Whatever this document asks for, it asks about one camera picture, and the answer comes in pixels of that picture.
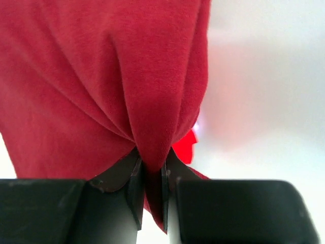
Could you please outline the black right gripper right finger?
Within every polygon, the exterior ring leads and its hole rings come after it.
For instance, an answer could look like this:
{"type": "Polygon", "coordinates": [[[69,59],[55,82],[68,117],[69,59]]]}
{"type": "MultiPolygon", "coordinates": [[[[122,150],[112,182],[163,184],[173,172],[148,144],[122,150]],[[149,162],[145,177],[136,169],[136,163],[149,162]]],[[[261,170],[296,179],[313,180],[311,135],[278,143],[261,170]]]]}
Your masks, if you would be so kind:
{"type": "Polygon", "coordinates": [[[287,181],[202,179],[173,150],[161,177],[170,243],[319,243],[301,194],[287,181]]]}

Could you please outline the bright red folded t-shirt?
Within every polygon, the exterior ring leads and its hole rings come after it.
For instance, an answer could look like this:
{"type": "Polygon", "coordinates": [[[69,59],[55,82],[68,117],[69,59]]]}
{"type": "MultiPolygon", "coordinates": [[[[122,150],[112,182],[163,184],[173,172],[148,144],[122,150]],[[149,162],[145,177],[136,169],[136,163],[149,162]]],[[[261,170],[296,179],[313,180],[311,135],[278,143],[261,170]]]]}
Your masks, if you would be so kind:
{"type": "Polygon", "coordinates": [[[182,139],[174,143],[172,148],[175,151],[177,157],[186,165],[192,163],[194,155],[194,145],[198,140],[196,133],[191,129],[182,139]]]}

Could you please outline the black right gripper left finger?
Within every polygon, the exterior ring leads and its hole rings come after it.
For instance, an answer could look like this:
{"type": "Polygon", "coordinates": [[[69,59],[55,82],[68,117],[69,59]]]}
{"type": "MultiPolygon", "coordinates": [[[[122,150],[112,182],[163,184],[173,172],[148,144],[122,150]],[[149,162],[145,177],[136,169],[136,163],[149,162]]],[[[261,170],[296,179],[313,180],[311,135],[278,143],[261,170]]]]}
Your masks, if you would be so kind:
{"type": "Polygon", "coordinates": [[[95,178],[1,180],[1,243],[136,243],[142,227],[136,149],[95,178]]]}

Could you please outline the dark red t-shirt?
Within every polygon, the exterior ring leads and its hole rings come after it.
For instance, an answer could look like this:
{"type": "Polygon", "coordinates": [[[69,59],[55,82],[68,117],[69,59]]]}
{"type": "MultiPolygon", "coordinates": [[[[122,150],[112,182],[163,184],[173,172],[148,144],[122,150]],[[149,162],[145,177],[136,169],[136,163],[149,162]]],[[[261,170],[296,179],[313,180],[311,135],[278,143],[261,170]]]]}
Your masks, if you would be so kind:
{"type": "Polygon", "coordinates": [[[197,121],[210,1],[1,1],[1,134],[18,178],[92,179],[137,148],[145,208],[197,121]]]}

